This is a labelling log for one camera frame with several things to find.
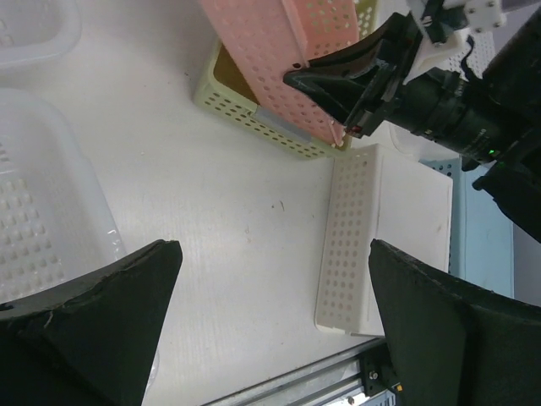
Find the pink perforated basket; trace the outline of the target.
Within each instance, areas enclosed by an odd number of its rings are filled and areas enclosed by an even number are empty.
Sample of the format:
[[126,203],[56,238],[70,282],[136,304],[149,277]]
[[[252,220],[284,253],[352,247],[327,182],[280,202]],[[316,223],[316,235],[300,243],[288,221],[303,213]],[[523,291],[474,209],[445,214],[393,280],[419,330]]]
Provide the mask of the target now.
[[352,1],[202,1],[200,6],[261,107],[329,145],[342,145],[341,125],[285,85],[283,76],[358,41]]

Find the blue perforated basket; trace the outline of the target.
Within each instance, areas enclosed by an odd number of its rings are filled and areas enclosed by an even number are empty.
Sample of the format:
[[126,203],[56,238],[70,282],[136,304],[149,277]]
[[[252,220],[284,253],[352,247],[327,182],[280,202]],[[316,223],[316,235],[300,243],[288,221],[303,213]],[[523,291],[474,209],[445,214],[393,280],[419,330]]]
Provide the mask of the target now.
[[449,273],[513,298],[513,223],[490,195],[473,187],[488,169],[464,172],[460,158],[423,164],[453,181]]

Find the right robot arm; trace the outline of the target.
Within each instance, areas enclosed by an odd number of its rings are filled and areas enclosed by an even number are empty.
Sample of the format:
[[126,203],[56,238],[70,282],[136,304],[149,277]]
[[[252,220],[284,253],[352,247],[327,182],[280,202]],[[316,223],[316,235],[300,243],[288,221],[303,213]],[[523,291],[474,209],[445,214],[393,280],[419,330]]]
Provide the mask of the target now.
[[383,122],[443,146],[524,232],[540,236],[540,16],[533,14],[481,76],[431,68],[408,74],[422,31],[411,14],[393,14],[361,41],[287,72],[300,91],[354,137]]

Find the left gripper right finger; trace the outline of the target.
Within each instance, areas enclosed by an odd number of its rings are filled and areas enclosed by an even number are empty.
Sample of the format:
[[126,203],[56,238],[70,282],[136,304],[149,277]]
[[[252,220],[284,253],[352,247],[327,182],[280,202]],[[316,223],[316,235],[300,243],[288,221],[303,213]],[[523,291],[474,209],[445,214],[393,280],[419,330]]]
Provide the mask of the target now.
[[369,273],[405,405],[538,405],[540,309],[384,240]]

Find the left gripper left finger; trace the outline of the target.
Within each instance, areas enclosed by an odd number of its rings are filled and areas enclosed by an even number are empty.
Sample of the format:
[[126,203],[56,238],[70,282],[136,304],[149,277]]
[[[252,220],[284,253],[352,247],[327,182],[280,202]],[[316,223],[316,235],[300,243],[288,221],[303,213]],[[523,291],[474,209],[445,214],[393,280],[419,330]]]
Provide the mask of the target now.
[[140,405],[183,262],[157,240],[1,306],[3,405]]

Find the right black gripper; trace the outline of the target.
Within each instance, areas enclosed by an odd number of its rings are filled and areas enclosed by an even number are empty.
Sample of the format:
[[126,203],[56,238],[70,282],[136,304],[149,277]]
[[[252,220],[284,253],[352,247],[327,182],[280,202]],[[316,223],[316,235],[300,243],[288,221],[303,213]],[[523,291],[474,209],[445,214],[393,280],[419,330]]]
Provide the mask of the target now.
[[311,59],[307,68],[286,73],[283,82],[306,95],[349,134],[369,136],[391,114],[421,40],[411,14],[393,13],[361,41]]

